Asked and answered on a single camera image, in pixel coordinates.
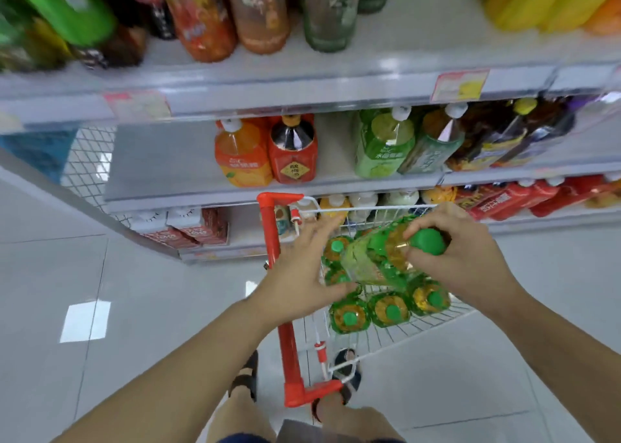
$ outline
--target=sandal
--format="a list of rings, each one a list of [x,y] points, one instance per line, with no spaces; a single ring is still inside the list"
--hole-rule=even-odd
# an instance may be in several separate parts
[[[354,357],[356,356],[356,352],[354,350],[352,350],[351,348],[344,348],[341,351],[339,351],[339,353],[337,354],[337,357],[334,359],[334,365],[338,366],[341,363],[345,363],[346,361],[353,359],[351,357],[349,359],[347,358],[347,354],[349,352],[351,352],[354,355]],[[352,373],[352,365],[347,365],[347,366],[344,366],[342,368],[335,370],[332,373],[332,379],[336,379],[340,381],[346,378],[347,376],[349,376],[351,373]],[[361,381],[362,381],[362,373],[360,371],[360,363],[356,363],[356,370],[354,371],[353,378],[349,382],[344,384],[343,387],[341,387],[339,390],[341,394],[341,398],[343,400],[343,405],[347,405],[349,403],[349,401],[352,399],[353,393],[356,392],[358,388],[360,387]],[[317,419],[319,423],[321,423],[321,420],[319,420],[319,418],[317,417],[317,404],[319,404],[319,399],[315,399],[313,403],[311,404],[312,416],[315,419]]]
[[[259,368],[259,352],[257,350],[253,351],[246,364],[242,367],[242,369],[250,369],[252,370],[252,374],[238,374],[233,382],[231,383],[231,387],[229,387],[229,397],[231,397],[231,392],[237,386],[245,386],[250,390],[250,397],[252,400],[256,402],[256,372]]]

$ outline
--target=person's right hand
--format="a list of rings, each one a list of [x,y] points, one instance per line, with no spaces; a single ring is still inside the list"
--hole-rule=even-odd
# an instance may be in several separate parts
[[[475,222],[453,203],[413,220],[404,233],[406,239],[422,228],[435,227],[451,239],[446,251],[434,257],[419,249],[408,249],[414,267],[439,281],[449,292],[485,315],[497,313],[522,294],[487,226]]]

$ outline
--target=hand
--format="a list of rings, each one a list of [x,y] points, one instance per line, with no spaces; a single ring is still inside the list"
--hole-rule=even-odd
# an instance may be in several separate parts
[[[413,220],[404,237],[429,227],[450,237],[445,253],[434,257],[409,249],[408,260],[458,298],[490,316],[526,294],[487,226],[475,222],[466,211],[453,203],[442,203],[433,212]]]
[[[283,249],[274,267],[248,297],[253,310],[263,314],[271,327],[307,316],[356,289],[354,282],[333,286],[319,282],[323,248],[342,222],[335,217],[306,221],[293,246]]]

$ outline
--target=shopping cart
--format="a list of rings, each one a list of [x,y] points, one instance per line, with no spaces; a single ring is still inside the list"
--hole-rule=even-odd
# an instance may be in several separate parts
[[[314,204],[314,209],[306,209],[303,211],[305,216],[327,212],[369,210],[368,207],[321,209],[315,198],[302,194],[261,193],[257,196],[256,200],[261,210],[261,219],[268,253],[268,265],[270,268],[280,255],[280,241],[278,238],[278,228],[276,227],[274,207],[277,205],[289,205],[302,198],[309,199]],[[377,206],[374,209],[375,214],[372,215],[369,220],[357,224],[347,220],[345,224],[340,227],[340,231],[335,232],[335,235],[353,236],[358,230],[388,225],[393,220],[404,216],[408,212],[420,216],[433,207],[432,205],[423,204],[411,206]],[[302,218],[300,212],[294,206],[291,206],[291,221],[294,224],[296,235],[298,235],[299,228],[302,224]],[[321,268],[321,281],[323,281],[323,266]],[[366,297],[384,290],[389,290],[389,288],[387,286],[367,285],[361,293],[361,297],[365,299]],[[387,328],[380,328],[371,324],[367,330],[347,335],[339,335],[332,330],[330,327],[328,307],[326,307],[303,319],[304,332],[298,334],[299,341],[303,340],[303,344],[296,343],[296,333],[292,322],[282,324],[278,327],[278,337],[280,339],[280,349],[283,358],[284,405],[286,407],[299,407],[311,403],[313,400],[321,398],[329,393],[338,391],[353,378],[355,366],[352,366],[351,374],[341,380],[332,379],[332,373],[335,370],[355,364],[363,358],[386,350],[394,345],[401,344],[405,340],[415,337],[426,330],[446,324],[457,317],[461,317],[473,311],[472,307],[462,303],[452,294],[451,301],[451,307],[438,314],[424,317],[412,316],[408,323]],[[355,350],[356,357],[353,360],[346,361],[339,365],[330,366],[329,363],[333,363],[334,357],[342,349]],[[304,379],[302,378],[298,352],[306,353],[306,364],[309,371],[309,380],[311,381],[309,384],[312,384],[314,380],[317,381],[315,384],[308,387],[306,387]]]

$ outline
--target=person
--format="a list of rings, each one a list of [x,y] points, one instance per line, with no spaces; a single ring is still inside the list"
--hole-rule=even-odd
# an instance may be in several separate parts
[[[328,218],[305,225],[248,298],[230,306],[54,442],[195,443],[228,388],[229,398],[213,417],[207,443],[274,442],[274,431],[253,401],[255,350],[279,324],[354,290],[354,284],[326,288],[317,281],[323,247],[339,223]],[[450,244],[437,257],[409,250],[412,264],[500,327],[596,443],[617,442],[621,356],[531,297],[509,270],[487,227],[467,213],[453,204],[441,205],[415,219],[405,236],[427,227],[444,232]],[[345,350],[342,358],[351,358],[349,353]],[[352,381],[360,380],[356,369]],[[315,403],[323,430],[360,440],[403,441],[381,413],[343,405],[355,387],[353,382],[342,394]]]

